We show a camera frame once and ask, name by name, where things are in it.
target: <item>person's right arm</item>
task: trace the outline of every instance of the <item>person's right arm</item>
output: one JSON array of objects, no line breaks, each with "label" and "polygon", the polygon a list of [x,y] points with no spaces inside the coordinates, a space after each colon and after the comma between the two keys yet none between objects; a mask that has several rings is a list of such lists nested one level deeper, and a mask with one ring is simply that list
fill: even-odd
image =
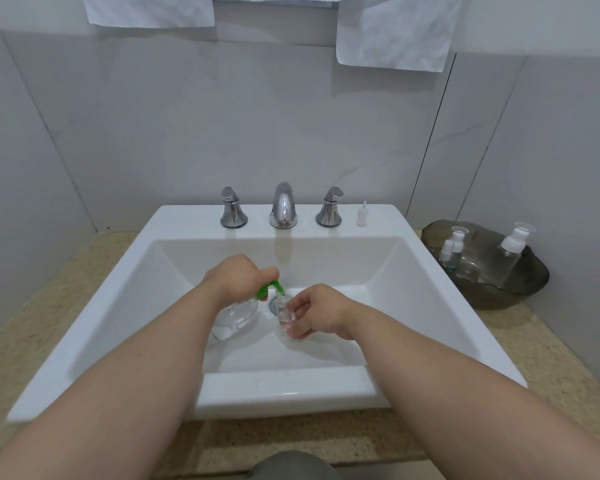
[{"label": "person's right arm", "polygon": [[448,479],[600,479],[600,442],[480,362],[327,285],[293,298],[288,334],[357,341],[376,383]]}]

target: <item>sink drain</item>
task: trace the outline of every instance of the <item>sink drain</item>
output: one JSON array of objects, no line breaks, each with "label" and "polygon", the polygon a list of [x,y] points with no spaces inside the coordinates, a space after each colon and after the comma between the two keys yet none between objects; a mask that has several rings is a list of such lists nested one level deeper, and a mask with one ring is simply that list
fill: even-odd
[{"label": "sink drain", "polygon": [[278,307],[276,306],[276,298],[273,298],[269,302],[269,309],[271,310],[271,313],[273,313],[275,316],[278,316]]}]

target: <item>chrome faucet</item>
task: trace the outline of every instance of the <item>chrome faucet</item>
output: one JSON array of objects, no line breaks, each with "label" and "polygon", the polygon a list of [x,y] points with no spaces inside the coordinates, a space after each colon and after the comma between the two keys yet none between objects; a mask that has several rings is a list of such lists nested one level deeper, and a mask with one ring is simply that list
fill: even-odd
[{"label": "chrome faucet", "polygon": [[276,229],[291,229],[298,222],[294,193],[288,182],[280,182],[273,197],[269,224]]},{"label": "chrome faucet", "polygon": [[240,208],[240,199],[233,189],[225,187],[221,195],[224,200],[224,214],[220,217],[220,224],[227,229],[236,229],[247,224],[249,219]]},{"label": "chrome faucet", "polygon": [[318,212],[315,221],[323,227],[337,227],[342,222],[338,212],[338,199],[344,195],[340,187],[331,187],[324,196],[322,210]]}]

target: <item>forearm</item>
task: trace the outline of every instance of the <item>forearm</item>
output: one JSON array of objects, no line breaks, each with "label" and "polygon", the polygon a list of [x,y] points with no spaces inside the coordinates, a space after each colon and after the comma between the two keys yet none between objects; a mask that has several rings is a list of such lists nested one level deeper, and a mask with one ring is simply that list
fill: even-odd
[{"label": "forearm", "polygon": [[600,478],[600,443],[543,399],[373,308],[354,314],[374,379],[447,478]]},{"label": "forearm", "polygon": [[0,478],[145,477],[200,387],[221,308],[201,287],[94,364],[0,452]]}]

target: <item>hand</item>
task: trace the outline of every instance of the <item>hand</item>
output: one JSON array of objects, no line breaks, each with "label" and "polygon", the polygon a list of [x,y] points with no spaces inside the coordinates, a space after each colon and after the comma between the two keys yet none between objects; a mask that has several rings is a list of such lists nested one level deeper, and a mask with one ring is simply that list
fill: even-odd
[{"label": "hand", "polygon": [[311,286],[289,302],[288,306],[295,310],[297,321],[287,330],[287,334],[292,339],[305,339],[316,331],[322,331],[353,340],[349,325],[358,305],[357,301],[330,286]]},{"label": "hand", "polygon": [[277,267],[258,269],[247,256],[236,254],[210,269],[200,285],[208,286],[224,308],[253,298],[260,288],[279,277]]}]

